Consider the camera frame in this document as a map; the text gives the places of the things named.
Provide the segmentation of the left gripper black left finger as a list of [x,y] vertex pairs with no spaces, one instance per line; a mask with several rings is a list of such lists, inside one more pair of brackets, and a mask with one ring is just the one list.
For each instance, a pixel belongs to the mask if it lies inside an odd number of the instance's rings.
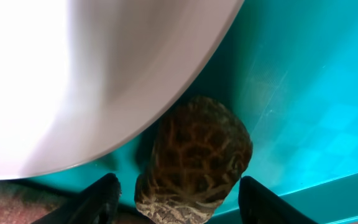
[[117,220],[121,184],[108,173],[33,224],[108,224]]

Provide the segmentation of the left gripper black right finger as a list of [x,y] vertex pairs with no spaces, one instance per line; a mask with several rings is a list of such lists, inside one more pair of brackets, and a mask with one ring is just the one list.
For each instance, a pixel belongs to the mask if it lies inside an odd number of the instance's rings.
[[238,204],[243,224],[317,224],[251,176],[239,181]]

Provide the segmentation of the brown patterned food piece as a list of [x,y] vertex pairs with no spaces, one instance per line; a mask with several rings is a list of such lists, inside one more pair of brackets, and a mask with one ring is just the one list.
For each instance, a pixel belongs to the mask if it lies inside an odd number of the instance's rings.
[[162,117],[150,162],[136,180],[135,207],[153,223],[206,223],[252,153],[250,134],[233,112],[194,96]]

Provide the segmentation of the large white plate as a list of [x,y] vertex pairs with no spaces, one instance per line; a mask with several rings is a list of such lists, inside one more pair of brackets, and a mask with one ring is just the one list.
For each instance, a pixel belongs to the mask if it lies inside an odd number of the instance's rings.
[[241,0],[0,1],[0,180],[137,136],[191,85]]

